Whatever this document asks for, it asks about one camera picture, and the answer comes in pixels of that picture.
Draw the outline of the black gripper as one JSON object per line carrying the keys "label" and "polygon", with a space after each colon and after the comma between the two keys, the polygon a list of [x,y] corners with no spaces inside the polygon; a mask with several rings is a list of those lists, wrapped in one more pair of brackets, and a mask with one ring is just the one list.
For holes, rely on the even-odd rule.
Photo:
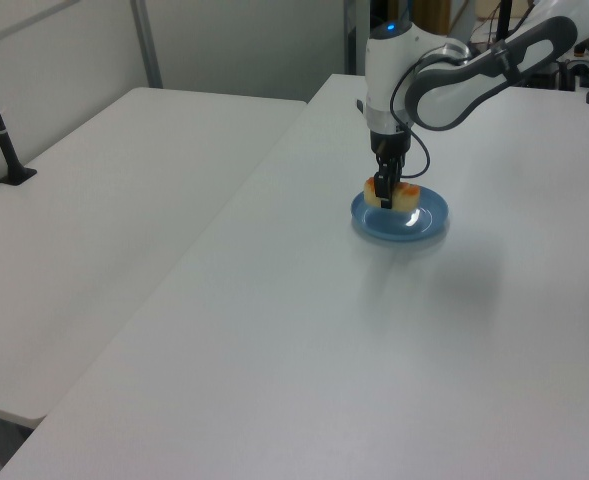
{"label": "black gripper", "polygon": [[370,132],[371,150],[377,158],[378,171],[374,175],[374,190],[383,209],[392,209],[394,185],[402,178],[405,166],[404,155],[410,149],[410,134],[380,134]]}

